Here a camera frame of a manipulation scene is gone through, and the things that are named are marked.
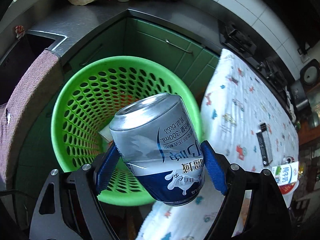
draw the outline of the blue can section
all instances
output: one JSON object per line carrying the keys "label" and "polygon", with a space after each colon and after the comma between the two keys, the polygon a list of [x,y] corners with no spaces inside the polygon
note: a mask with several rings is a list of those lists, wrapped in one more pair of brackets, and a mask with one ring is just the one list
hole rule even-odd
{"label": "blue can section", "polygon": [[137,176],[136,178],[150,193],[150,195],[158,201],[177,206],[190,202],[190,199],[192,200],[194,197],[196,197],[196,195],[202,188],[202,185],[204,183],[204,174],[201,175],[198,182],[193,182],[190,188],[183,190],[178,186],[175,186],[173,189],[168,189],[168,185],[172,182],[173,179],[176,180],[176,183],[179,183],[179,179],[181,179],[181,177],[183,176],[179,175],[178,177],[175,177],[175,175],[177,175],[176,173],[172,176],[171,179],[165,179],[166,176],[170,176],[172,173],[173,171],[167,171],[162,173]]}

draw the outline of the sink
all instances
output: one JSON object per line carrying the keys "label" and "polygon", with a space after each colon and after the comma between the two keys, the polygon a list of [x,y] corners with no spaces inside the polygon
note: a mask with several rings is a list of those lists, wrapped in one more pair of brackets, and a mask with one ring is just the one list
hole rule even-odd
{"label": "sink", "polygon": [[54,49],[65,36],[40,31],[26,31],[0,60],[0,106],[7,103],[21,77],[45,50]]}

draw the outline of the blue gripper pad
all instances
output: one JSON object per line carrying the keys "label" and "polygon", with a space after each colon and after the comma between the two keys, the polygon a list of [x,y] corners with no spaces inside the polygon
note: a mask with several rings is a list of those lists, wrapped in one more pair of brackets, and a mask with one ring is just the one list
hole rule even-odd
{"label": "blue gripper pad", "polygon": [[112,173],[115,170],[119,158],[120,154],[118,152],[118,149],[115,143],[112,143],[112,145],[108,149],[108,152],[106,153],[106,157],[104,158],[104,160],[102,160],[102,165],[100,166],[100,169],[96,175],[96,191],[98,194],[100,194],[102,190],[107,189]]}
{"label": "blue gripper pad", "polygon": [[207,141],[201,143],[201,150],[204,156],[204,165],[207,168],[211,181],[214,184],[214,187],[223,195],[226,195],[228,191],[228,187],[226,184],[226,176],[215,157],[216,153],[213,151],[213,149]]}

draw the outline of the plastic laundry basket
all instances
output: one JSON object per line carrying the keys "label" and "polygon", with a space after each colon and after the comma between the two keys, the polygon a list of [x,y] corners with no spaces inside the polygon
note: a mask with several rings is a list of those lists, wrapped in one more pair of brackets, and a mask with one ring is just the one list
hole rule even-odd
{"label": "plastic laundry basket", "polygon": [[[52,114],[51,139],[63,171],[77,170],[102,153],[98,131],[119,109],[161,92],[183,98],[201,140],[196,100],[181,79],[165,67],[143,58],[119,56],[98,60],[78,71],[63,87]],[[122,160],[98,199],[121,206],[154,201]]]}

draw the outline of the stainless steel countertop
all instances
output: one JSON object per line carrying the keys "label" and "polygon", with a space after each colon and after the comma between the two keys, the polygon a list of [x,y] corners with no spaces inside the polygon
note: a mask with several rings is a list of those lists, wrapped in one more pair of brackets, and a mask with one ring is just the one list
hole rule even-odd
{"label": "stainless steel countertop", "polygon": [[181,33],[220,54],[218,20],[181,1],[99,0],[85,6],[63,3],[48,17],[31,27],[33,31],[66,36],[52,51],[65,64],[89,40],[121,18],[134,16]]}

